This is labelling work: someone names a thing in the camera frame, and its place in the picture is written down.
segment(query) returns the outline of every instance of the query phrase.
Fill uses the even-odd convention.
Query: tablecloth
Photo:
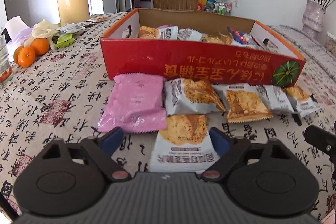
[[[19,211],[14,181],[47,143],[57,137],[69,143],[102,136],[97,122],[114,82],[106,73],[100,35],[123,15],[108,15],[109,20],[85,30],[72,46],[50,50],[29,68],[14,65],[13,79],[0,87],[0,187],[15,210]],[[322,219],[336,200],[333,166],[327,155],[304,141],[303,132],[311,124],[333,130],[336,83],[312,58],[306,58],[298,84],[322,106],[318,113],[303,120],[284,114],[242,124],[229,124],[224,115],[213,113],[208,126],[253,142],[280,139],[316,176],[320,195],[311,213]],[[125,135],[112,158],[131,174],[147,171],[155,139],[155,133]]]

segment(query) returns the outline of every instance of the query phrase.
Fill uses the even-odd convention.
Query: pumpkin illustration
[[[296,61],[287,61],[274,71],[272,85],[282,88],[289,86],[297,78],[299,72],[300,65]]]

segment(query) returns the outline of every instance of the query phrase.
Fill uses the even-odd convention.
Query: flower vase
[[[317,35],[322,32],[325,12],[326,9],[320,4],[307,0],[306,10],[302,18],[302,31],[308,36],[317,39]]]

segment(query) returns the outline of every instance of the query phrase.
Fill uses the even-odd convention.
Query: white snack packet
[[[177,38],[180,40],[201,41],[202,33],[193,29],[180,29]]]
[[[300,118],[304,118],[320,109],[313,99],[299,86],[286,88],[285,91],[293,108],[299,113]]]
[[[165,82],[167,116],[225,112],[211,83],[177,78]]]
[[[157,34],[158,39],[177,40],[177,33],[179,31],[179,28],[177,26],[162,28],[158,30],[159,30],[159,33]]]
[[[205,116],[170,116],[157,134],[149,171],[202,173],[218,159]]]
[[[279,86],[258,85],[255,86],[263,103],[275,114],[294,113],[294,109],[286,95]]]
[[[255,87],[247,83],[212,85],[228,111],[228,122],[252,122],[272,118]]]
[[[75,23],[67,23],[59,28],[57,28],[56,30],[61,31],[61,32],[65,32],[65,33],[75,33],[75,32],[79,32],[81,30],[85,30],[85,27],[75,24]]]

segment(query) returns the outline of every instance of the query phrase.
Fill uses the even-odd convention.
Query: wrapped snack
[[[180,40],[201,41],[202,33],[193,29],[180,29],[177,38]]]
[[[167,129],[157,134],[149,170],[201,173],[218,159],[205,116],[170,116]]]
[[[165,91],[168,116],[226,111],[208,80],[174,79],[165,83]]]
[[[151,28],[147,26],[141,26],[138,32],[137,38],[142,39],[153,39],[157,38],[159,35],[159,30],[156,28]]]
[[[286,93],[279,86],[260,85],[255,87],[263,103],[272,113],[294,113]]]
[[[232,38],[236,42],[242,45],[247,45],[247,47],[253,48],[255,50],[264,50],[264,48],[257,42],[257,40],[255,40],[253,36],[251,36],[249,33],[239,32],[233,30],[230,27],[227,27],[227,30],[229,31],[229,33],[232,34]]]
[[[163,77],[133,73],[117,75],[114,80],[115,86],[98,122],[100,131],[121,127],[127,133],[142,133],[166,128]]]
[[[285,92],[287,93],[293,108],[299,112],[301,118],[320,109],[320,107],[314,103],[312,98],[297,85],[286,88]]]
[[[227,102],[228,122],[252,122],[273,115],[261,101],[257,90],[249,84],[213,85],[223,101]]]

